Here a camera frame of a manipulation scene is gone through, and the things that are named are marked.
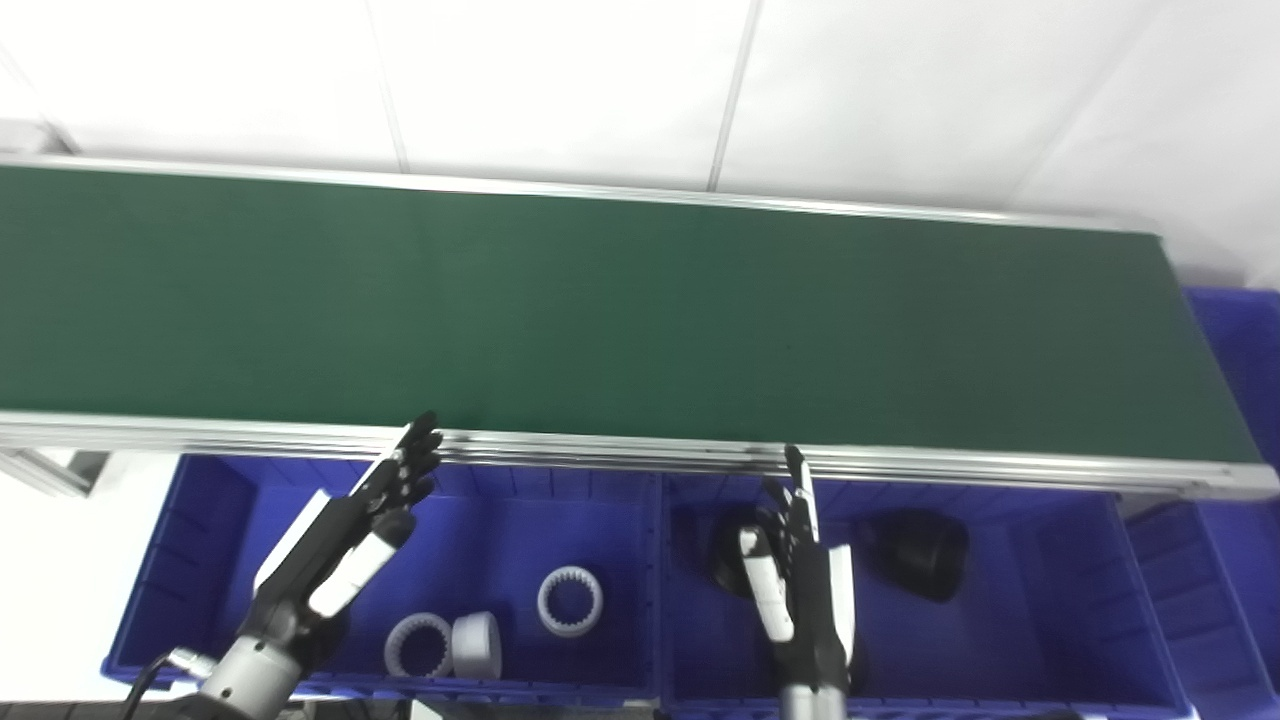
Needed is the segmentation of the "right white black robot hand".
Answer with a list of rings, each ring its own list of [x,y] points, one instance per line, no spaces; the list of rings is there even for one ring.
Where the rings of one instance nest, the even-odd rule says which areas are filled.
[[[820,538],[806,455],[786,445],[783,460],[791,486],[765,480],[774,511],[758,510],[737,532],[736,548],[782,688],[845,697],[856,639],[852,550]]]

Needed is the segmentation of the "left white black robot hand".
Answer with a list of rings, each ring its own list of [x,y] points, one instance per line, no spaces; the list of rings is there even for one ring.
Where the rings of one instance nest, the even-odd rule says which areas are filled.
[[[346,496],[328,498],[257,585],[238,633],[320,664],[346,635],[348,609],[411,538],[416,503],[434,491],[443,437],[415,418]]]

